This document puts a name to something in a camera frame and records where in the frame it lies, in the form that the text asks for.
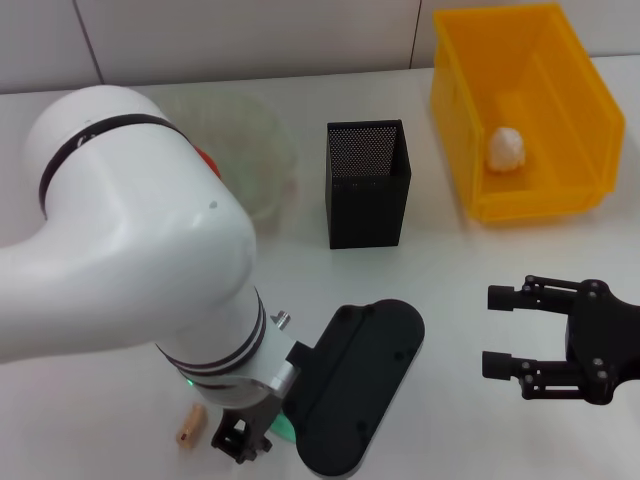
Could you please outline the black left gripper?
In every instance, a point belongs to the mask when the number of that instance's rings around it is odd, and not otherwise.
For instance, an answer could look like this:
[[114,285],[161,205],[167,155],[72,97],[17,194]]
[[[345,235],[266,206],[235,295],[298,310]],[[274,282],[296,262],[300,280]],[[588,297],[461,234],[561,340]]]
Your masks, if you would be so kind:
[[236,463],[254,461],[261,452],[268,453],[272,442],[266,432],[281,411],[281,399],[268,395],[255,405],[225,408],[211,446]]

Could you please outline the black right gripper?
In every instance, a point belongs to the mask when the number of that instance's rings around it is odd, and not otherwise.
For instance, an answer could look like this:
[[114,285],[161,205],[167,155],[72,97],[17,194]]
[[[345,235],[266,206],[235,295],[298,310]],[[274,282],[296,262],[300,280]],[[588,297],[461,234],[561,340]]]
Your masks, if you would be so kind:
[[518,380],[525,400],[608,404],[618,386],[639,379],[639,307],[619,300],[595,279],[581,283],[526,275],[520,290],[488,287],[489,310],[570,313],[567,361],[538,361],[482,352],[482,375]]

